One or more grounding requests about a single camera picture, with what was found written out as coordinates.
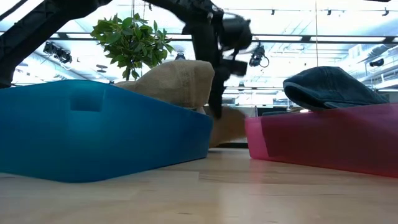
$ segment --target wooden surface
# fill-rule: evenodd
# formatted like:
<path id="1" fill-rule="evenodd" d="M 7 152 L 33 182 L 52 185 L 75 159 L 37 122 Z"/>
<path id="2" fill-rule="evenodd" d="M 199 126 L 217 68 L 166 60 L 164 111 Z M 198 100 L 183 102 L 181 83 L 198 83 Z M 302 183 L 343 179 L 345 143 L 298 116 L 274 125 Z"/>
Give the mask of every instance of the wooden surface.
<path id="1" fill-rule="evenodd" d="M 207 159 L 92 184 L 0 174 L 0 224 L 398 223 L 398 180 L 250 160 Z"/>

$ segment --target pink plastic bin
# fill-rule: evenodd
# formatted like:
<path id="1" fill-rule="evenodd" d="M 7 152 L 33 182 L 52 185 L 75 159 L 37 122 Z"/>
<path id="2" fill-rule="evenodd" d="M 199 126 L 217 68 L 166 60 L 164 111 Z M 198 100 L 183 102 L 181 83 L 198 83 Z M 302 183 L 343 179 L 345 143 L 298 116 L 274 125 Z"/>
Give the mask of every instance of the pink plastic bin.
<path id="1" fill-rule="evenodd" d="M 246 120 L 250 156 L 398 178 L 398 104 Z"/>

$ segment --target blue plastic bin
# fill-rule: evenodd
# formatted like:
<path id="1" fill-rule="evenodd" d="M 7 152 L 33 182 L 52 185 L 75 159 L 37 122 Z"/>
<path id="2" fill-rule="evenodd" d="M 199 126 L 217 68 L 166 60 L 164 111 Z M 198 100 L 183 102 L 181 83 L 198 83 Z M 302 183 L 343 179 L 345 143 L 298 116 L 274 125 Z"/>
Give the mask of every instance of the blue plastic bin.
<path id="1" fill-rule="evenodd" d="M 92 182 L 205 158 L 212 120 L 104 83 L 0 90 L 0 172 Z"/>

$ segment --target plastic bin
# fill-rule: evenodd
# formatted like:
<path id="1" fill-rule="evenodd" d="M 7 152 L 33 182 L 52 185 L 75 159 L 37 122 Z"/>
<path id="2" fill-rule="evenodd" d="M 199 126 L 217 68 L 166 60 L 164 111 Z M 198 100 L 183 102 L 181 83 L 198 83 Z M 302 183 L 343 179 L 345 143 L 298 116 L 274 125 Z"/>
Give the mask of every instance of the plastic bin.
<path id="1" fill-rule="evenodd" d="M 246 120 L 253 159 L 398 177 L 398 104 Z"/>
<path id="2" fill-rule="evenodd" d="M 0 90 L 0 172 L 92 182 L 206 157 L 212 120 L 104 83 Z"/>

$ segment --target green leaves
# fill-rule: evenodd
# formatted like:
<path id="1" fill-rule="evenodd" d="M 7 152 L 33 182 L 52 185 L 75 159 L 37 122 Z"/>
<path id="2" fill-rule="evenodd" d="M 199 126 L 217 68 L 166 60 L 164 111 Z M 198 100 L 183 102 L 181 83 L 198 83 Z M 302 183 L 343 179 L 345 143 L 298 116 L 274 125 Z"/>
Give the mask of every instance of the green leaves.
<path id="1" fill-rule="evenodd" d="M 151 27 L 147 20 L 135 14 L 123 20 L 118 15 L 101 19 L 90 35 L 104 47 L 105 57 L 110 58 L 112 64 L 117 62 L 119 68 L 126 68 L 123 77 L 128 80 L 130 75 L 139 77 L 136 69 L 142 68 L 143 63 L 152 68 L 173 51 L 166 34 L 165 29 L 159 30 L 156 21 Z"/>

